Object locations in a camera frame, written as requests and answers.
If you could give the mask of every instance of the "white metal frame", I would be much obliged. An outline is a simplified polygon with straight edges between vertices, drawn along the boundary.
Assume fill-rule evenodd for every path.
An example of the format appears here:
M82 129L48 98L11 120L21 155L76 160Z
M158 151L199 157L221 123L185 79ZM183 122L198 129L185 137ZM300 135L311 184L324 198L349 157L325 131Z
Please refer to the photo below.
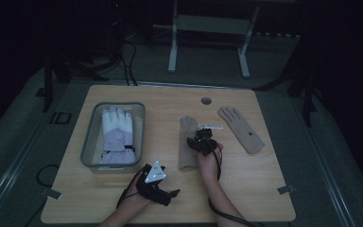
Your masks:
M176 72L178 30L195 30L245 35L244 43L237 48L237 55L240 61L243 78L248 78L250 76L246 59L246 51L254 29L256 18L258 16L259 7L254 8L254 12L250 20L241 20L178 14L178 0L174 0L173 4L172 46L170 48L169 65L167 68L169 73Z

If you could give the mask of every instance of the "dark background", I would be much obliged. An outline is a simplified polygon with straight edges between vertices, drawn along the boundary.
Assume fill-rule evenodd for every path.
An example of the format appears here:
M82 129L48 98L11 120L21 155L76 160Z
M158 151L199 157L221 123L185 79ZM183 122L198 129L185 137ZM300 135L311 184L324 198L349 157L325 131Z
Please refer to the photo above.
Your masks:
M213 2L209 14L246 16L233 4ZM181 10L193 12L199 3L187 6ZM152 25L171 25L172 7L168 0L0 1L0 117L47 55L90 61L104 49L101 41L114 22L108 54L116 55L116 39L124 36L126 25L149 39ZM307 51L297 53L298 59L315 65L316 88L363 172L363 1L262 3L254 31L302 36ZM55 59L59 79L68 81L61 57Z

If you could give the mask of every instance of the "forearm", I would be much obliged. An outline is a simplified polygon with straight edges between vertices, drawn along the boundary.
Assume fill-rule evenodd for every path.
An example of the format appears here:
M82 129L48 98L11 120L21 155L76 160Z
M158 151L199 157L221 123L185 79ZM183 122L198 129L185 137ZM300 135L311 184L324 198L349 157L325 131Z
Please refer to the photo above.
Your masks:
M99 227L120 227L126 225L131 219L136 217L147 205L137 205L122 202L120 206L108 216Z
M204 181L205 187L208 191L209 199L211 200L212 205L215 207L216 210L235 216L237 218L244 217L241 215L241 213L237 210L237 208L233 205L233 203L230 201L229 197L226 195L225 191L221 187L218 181ZM235 222L233 220L229 220L227 218L221 217L219 215L216 215L216 221L217 225L219 227L222 226L245 226L241 223Z

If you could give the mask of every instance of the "wooden board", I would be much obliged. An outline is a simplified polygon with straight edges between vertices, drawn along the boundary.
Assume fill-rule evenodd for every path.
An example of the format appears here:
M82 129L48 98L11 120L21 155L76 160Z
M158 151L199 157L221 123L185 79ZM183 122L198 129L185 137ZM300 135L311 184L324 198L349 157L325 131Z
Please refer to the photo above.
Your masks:
M203 97L211 98L212 104L203 105ZM224 146L220 183L246 219L295 218L288 193L280 195L277 191L285 186L285 180L253 91L95 85L86 97L52 187L62 193L61 199L48 198L43 222L98 223L115 209L133 174L96 174L81 163L80 153L97 103L136 101L146 106L142 165L160 161L167 175L161 189L181 189L181 193L167 207L153 202L133 223L215 222L198 171L178 169L180 119L187 115L201 124L224 126L224 130L213 131L213 138ZM226 122L217 115L222 106L236 107L246 117L266 144L258 153L249 155L239 144Z

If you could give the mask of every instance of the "beige glove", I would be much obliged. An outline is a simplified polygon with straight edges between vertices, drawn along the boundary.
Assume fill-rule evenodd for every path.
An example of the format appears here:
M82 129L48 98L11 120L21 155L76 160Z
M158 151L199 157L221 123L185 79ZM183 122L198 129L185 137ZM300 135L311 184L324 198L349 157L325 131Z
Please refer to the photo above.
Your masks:
M198 167L195 151L187 145L187 137L194 138L197 125L197 121L190 116L181 118L179 170L188 170Z
M236 108L221 107L217 114L228 123L235 137L249 154L258 152L265 145Z

